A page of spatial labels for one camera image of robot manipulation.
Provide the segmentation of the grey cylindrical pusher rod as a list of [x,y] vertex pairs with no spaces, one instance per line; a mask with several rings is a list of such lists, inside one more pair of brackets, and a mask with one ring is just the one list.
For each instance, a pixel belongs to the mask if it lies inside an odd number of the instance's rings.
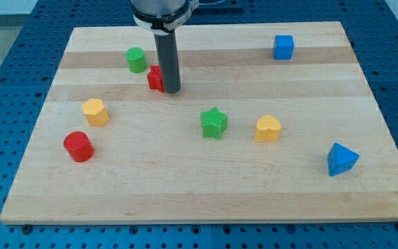
[[181,89],[181,82],[176,33],[154,35],[154,37],[164,91],[177,93]]

